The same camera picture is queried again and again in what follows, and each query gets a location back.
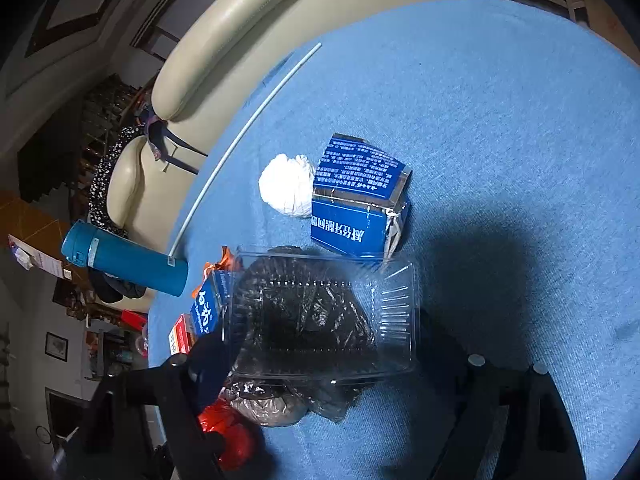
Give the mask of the red white medicine box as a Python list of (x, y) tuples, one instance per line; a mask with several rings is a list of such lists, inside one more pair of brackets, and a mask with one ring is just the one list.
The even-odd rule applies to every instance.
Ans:
[(183, 313), (171, 327), (168, 334), (168, 344), (170, 354), (189, 354), (198, 336), (196, 336), (191, 315)]

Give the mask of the red plastic bag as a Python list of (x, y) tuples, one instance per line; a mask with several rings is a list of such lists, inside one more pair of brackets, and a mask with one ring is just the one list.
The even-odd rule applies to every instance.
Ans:
[(198, 415), (206, 434), (218, 434), (222, 439), (222, 451), (218, 465), (223, 471), (235, 471), (245, 466), (257, 450), (254, 427), (231, 404), (218, 398)]

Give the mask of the clear plastic clamshell container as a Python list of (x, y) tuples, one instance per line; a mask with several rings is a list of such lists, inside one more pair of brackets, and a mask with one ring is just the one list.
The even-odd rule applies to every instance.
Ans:
[(296, 247), (238, 252), (222, 339), (231, 373), (261, 382), (375, 382), (411, 372), (416, 267)]

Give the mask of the orange plastic wrapper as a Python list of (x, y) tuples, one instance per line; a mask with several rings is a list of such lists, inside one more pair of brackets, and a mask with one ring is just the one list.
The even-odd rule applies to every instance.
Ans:
[(221, 247), (221, 256), (217, 262), (206, 262), (203, 266), (203, 278), (209, 276), (215, 271), (229, 271), (234, 266), (234, 255), (228, 246)]

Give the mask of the blue toothpaste box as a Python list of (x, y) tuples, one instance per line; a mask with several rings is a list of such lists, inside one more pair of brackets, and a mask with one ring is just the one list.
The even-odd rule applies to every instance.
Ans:
[(386, 260), (411, 208), (411, 169), (366, 140), (335, 133), (312, 186), (310, 238), (338, 254)]

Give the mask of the white tissue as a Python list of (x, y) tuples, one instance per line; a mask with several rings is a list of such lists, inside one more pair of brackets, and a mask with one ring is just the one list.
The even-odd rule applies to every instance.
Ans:
[(279, 154), (265, 166), (258, 179), (260, 197), (279, 214), (308, 218), (315, 172), (306, 156)]

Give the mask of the small blue carton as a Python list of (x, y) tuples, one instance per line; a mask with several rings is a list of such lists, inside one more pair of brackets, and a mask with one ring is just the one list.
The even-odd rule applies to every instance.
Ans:
[(231, 297), (230, 273), (215, 270), (204, 280), (193, 299), (190, 315), (195, 336), (213, 333)]

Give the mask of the teal thermos bottle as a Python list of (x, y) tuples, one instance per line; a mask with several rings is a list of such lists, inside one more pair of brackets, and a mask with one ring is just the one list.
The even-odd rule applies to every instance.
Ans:
[(157, 292), (179, 297), (186, 287), (186, 260), (156, 252), (98, 226), (78, 220), (64, 237), (61, 254), (91, 268)]

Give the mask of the dark clothes on sofa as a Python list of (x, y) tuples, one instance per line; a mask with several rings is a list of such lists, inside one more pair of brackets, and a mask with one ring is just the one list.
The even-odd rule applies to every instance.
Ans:
[(180, 139), (159, 118), (152, 107), (152, 86), (147, 84), (134, 97), (124, 116), (115, 143), (99, 162), (89, 186), (87, 220), (114, 234), (126, 237), (126, 222), (138, 208), (144, 189), (143, 151), (147, 148), (160, 170), (178, 168), (191, 176), (198, 168), (178, 159), (183, 150), (204, 156), (205, 153)]

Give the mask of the blue table cloth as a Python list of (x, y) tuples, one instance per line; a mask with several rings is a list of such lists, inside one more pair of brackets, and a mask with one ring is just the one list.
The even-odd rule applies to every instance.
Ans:
[(294, 49), (250, 92), (182, 202), (190, 286), (222, 246), (310, 245), (258, 191), (279, 154), (334, 133), (412, 172), (400, 246), (458, 341), (483, 318), (548, 366), (590, 479), (639, 440), (639, 71), (564, 18), (509, 0), (388, 11)]

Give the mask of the cream leather sofa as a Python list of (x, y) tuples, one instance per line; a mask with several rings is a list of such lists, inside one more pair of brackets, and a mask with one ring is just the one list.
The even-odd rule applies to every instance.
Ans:
[(168, 153), (145, 136), (124, 147), (108, 185), (111, 220), (130, 240), (164, 250), (196, 172), (268, 70), (325, 32), (421, 1), (431, 0), (215, 0), (154, 82)]

